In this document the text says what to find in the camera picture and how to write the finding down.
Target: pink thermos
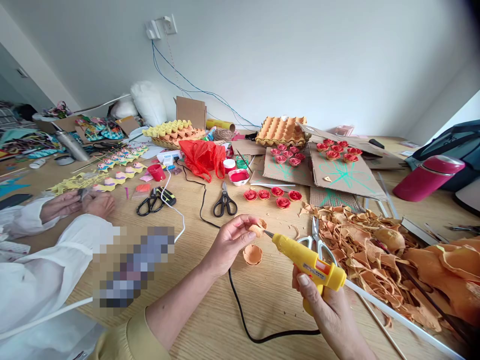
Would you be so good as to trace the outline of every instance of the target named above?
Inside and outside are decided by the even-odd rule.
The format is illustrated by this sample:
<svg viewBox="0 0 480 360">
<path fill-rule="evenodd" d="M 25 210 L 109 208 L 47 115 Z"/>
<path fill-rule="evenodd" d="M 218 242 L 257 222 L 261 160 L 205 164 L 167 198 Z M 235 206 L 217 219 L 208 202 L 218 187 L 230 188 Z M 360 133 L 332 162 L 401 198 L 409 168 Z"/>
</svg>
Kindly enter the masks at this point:
<svg viewBox="0 0 480 360">
<path fill-rule="evenodd" d="M 421 201 L 453 178 L 464 167 L 465 163 L 454 157 L 430 156 L 395 186 L 393 193 L 403 200 Z"/>
</svg>

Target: silver scissors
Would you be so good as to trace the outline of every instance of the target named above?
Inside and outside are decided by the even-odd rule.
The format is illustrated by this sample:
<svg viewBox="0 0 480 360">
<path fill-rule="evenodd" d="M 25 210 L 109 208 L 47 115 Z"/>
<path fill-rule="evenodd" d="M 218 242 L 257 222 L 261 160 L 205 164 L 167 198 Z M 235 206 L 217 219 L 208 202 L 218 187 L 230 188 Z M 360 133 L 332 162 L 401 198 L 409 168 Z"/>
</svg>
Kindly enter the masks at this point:
<svg viewBox="0 0 480 360">
<path fill-rule="evenodd" d="M 303 242 L 307 242 L 306 244 L 304 243 L 306 247 L 309 249 L 315 251 L 313 248 L 314 241 L 316 241 L 316 252 L 318 254 L 318 258 L 323 261 L 323 250 L 327 253 L 327 255 L 330 257 L 331 262 L 334 263 L 336 266 L 337 264 L 337 259 L 335 259 L 334 254 L 330 251 L 327 245 L 320 239 L 319 237 L 319 220 L 316 217 L 313 217 L 313 220 L 311 222 L 311 236 L 307 237 L 302 237 L 298 239 L 296 242 L 302 244 Z"/>
</svg>

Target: yellow glue gun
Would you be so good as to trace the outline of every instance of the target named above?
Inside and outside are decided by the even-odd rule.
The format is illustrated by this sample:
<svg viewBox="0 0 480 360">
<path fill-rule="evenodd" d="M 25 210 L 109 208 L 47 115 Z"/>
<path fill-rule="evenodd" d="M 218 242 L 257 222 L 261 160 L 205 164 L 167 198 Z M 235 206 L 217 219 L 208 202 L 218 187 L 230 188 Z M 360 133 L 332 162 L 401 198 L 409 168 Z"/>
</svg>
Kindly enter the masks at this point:
<svg viewBox="0 0 480 360">
<path fill-rule="evenodd" d="M 344 286 L 347 274 L 341 267 L 334 263 L 328 264 L 322 261 L 315 251 L 285 235 L 273 234 L 266 230 L 265 234 L 271 237 L 272 243 L 276 245 L 279 252 L 289 257 L 300 271 L 310 276 L 320 295 L 323 293 L 324 286 L 335 291 Z M 306 299 L 303 299 L 303 308 L 309 315 L 313 316 L 310 304 Z"/>
</svg>

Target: yellow sleeve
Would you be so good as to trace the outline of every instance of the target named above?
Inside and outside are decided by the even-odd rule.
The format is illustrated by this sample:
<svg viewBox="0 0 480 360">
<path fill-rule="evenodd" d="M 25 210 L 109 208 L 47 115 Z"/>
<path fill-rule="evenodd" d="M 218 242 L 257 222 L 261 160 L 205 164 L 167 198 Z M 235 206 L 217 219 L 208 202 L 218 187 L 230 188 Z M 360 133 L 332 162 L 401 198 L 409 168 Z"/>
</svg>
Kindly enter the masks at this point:
<svg viewBox="0 0 480 360">
<path fill-rule="evenodd" d="M 145 309 L 128 322 L 105 331 L 88 360 L 170 360 L 167 350 L 152 334 Z"/>
</svg>

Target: silver thermos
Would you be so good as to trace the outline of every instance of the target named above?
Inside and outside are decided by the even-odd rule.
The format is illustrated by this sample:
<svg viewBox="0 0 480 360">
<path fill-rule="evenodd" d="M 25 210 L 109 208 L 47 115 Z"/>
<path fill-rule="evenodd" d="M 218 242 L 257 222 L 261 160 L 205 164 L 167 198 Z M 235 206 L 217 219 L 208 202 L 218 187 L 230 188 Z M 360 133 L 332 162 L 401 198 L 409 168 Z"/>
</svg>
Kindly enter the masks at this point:
<svg viewBox="0 0 480 360">
<path fill-rule="evenodd" d="M 66 131 L 56 131 L 55 136 L 58 139 L 58 142 L 62 144 L 70 155 L 77 161 L 87 161 L 90 160 L 89 154 L 84 150 L 82 145 L 78 143 L 70 134 Z"/>
</svg>

